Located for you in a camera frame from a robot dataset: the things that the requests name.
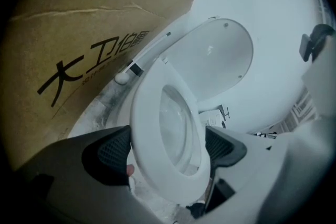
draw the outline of white toilet seat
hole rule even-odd
[[[160,103],[165,86],[175,88],[190,111],[200,141],[201,160],[195,174],[187,176],[180,171],[190,160],[192,136],[187,136],[183,156],[173,164],[165,149],[160,129]],[[181,76],[169,62],[158,58],[144,75],[132,103],[130,125],[132,148],[136,162],[147,180],[163,198],[187,205],[205,192],[210,175],[210,160],[205,149],[205,130],[201,126],[196,99]]]

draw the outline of white plastic panel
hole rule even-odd
[[[197,101],[218,95],[237,84],[253,57],[247,30],[230,19],[202,24],[161,54],[182,76]]]

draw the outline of toilet bowl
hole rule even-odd
[[[242,48],[246,41],[248,53]],[[237,63],[242,64],[223,77],[223,62],[230,57],[222,61],[218,54],[226,57],[230,50],[232,55],[239,54]],[[117,125],[131,126],[136,164],[164,199],[187,205],[205,192],[210,159],[197,102],[236,84],[249,68],[252,51],[251,39],[240,24],[212,19],[161,53],[124,100]],[[197,64],[200,60],[208,65]],[[209,76],[214,76],[213,84]],[[222,78],[227,79],[224,86]]]

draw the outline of cardboard box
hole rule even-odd
[[[193,0],[20,0],[1,46],[1,134],[13,169],[66,138],[101,89]]]

